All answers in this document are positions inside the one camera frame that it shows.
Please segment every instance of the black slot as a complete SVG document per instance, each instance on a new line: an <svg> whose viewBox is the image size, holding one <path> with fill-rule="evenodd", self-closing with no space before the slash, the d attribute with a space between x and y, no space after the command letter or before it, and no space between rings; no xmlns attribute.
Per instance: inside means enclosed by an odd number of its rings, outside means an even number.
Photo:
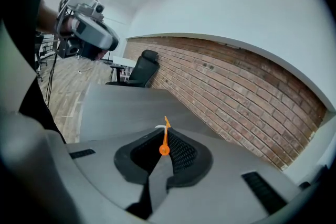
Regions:
<svg viewBox="0 0 336 224"><path fill-rule="evenodd" d="M77 158L82 158L84 156L91 155L93 153L96 153L96 152L94 150L92 150L92 149L83 150L83 151L76 151L76 152L70 153L70 157L72 159L77 159Z"/></svg>
<svg viewBox="0 0 336 224"><path fill-rule="evenodd" d="M243 174L242 178L270 215L287 204L257 172Z"/></svg>

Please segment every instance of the white desk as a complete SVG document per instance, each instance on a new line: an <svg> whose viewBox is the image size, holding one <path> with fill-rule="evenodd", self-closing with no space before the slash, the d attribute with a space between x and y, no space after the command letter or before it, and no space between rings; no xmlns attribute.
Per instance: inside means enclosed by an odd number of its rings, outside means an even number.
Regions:
<svg viewBox="0 0 336 224"><path fill-rule="evenodd" d="M137 63L127 58L113 56L113 64L134 68Z"/></svg>

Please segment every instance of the white curved wall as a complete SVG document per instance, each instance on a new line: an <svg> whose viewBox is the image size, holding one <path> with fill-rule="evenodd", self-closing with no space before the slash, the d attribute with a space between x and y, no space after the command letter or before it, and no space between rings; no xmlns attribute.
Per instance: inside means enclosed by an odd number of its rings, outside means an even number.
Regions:
<svg viewBox="0 0 336 224"><path fill-rule="evenodd" d="M254 51L291 71L336 110L336 37L323 0L149 0L128 38L187 36Z"/></svg>

